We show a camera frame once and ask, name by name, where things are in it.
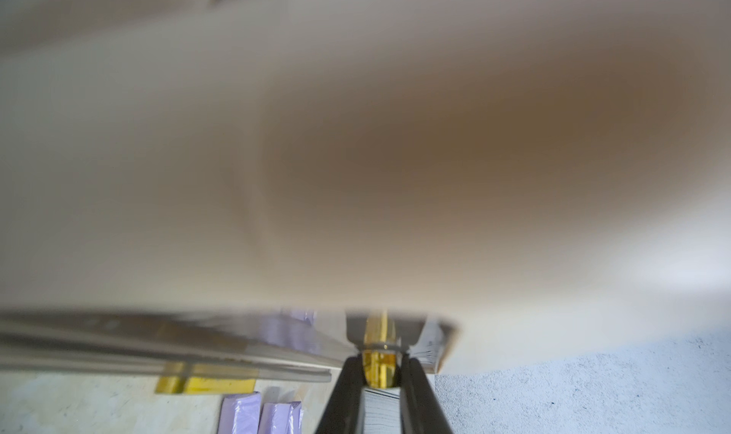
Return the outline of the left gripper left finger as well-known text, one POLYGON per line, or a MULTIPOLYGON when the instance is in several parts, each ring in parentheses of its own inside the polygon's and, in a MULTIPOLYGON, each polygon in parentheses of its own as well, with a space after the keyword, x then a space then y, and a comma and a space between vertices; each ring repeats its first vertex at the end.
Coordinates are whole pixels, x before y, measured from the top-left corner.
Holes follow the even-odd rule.
POLYGON ((361 434, 364 430, 366 377, 362 356, 346 359, 316 434, 361 434))

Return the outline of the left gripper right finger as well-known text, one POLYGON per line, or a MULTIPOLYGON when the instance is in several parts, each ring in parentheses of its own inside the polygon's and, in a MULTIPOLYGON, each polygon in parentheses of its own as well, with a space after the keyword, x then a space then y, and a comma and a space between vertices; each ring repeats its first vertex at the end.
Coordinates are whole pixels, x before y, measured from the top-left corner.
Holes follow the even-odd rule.
POLYGON ((403 434, 453 433, 419 360, 403 357, 399 383, 403 434))

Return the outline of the purple bag roll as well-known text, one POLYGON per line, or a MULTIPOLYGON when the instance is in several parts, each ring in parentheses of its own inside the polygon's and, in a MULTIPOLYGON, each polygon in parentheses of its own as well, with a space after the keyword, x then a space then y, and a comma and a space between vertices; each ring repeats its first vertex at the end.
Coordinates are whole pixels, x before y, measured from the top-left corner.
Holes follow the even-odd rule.
POLYGON ((222 401, 218 434, 256 434, 262 396, 259 392, 225 396, 222 401))
POLYGON ((302 403, 265 403, 258 434, 301 434, 302 403))

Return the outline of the transparent drawer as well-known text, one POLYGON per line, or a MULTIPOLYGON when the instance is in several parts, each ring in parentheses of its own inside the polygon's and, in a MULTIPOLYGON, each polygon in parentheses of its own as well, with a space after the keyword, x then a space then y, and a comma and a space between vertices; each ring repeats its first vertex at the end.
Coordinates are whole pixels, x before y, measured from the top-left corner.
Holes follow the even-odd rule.
POLYGON ((4 312, 1 367, 327 383, 366 344, 367 315, 4 312))

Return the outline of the beige drawer organizer cabinet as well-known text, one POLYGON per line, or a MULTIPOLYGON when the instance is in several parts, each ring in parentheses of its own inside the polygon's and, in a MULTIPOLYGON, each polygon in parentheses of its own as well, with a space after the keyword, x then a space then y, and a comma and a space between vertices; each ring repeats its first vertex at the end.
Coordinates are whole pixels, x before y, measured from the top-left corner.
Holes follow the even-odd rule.
POLYGON ((1 308, 730 321, 730 0, 1 0, 1 308))

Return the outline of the yellow bag roll middle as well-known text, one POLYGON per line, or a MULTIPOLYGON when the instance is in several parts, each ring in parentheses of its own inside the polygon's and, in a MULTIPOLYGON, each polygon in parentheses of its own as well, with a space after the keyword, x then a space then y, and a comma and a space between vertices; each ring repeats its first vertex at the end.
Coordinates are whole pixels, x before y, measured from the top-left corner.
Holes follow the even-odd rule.
POLYGON ((192 375, 192 365, 173 362, 165 365, 165 374, 156 383, 154 393, 159 395, 233 395, 250 394, 255 390, 255 379, 221 379, 192 375))

